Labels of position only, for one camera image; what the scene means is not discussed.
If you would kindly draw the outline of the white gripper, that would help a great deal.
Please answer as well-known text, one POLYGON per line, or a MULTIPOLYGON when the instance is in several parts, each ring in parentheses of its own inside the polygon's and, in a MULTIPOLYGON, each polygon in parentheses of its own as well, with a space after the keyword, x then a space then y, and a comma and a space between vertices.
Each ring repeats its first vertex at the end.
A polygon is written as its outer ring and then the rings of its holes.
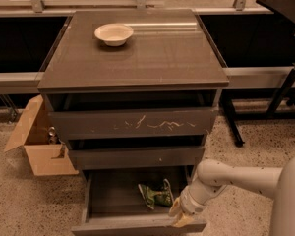
POLYGON ((187 186, 181 192, 180 199, 175 199, 168 212, 170 217, 176 216, 172 226, 181 228, 191 224, 194 221, 192 215, 201 213, 205 209, 206 199, 207 194, 203 187, 187 186))

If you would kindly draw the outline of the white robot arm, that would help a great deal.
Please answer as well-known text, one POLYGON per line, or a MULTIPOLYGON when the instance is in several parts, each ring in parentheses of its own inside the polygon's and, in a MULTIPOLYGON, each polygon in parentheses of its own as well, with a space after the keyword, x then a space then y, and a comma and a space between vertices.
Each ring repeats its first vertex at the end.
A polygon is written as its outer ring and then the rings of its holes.
POLYGON ((169 215, 175 227, 194 222, 206 202, 235 186, 273 200, 269 236, 295 236, 295 157, 284 167, 238 167, 206 159, 192 182, 174 201, 169 215))

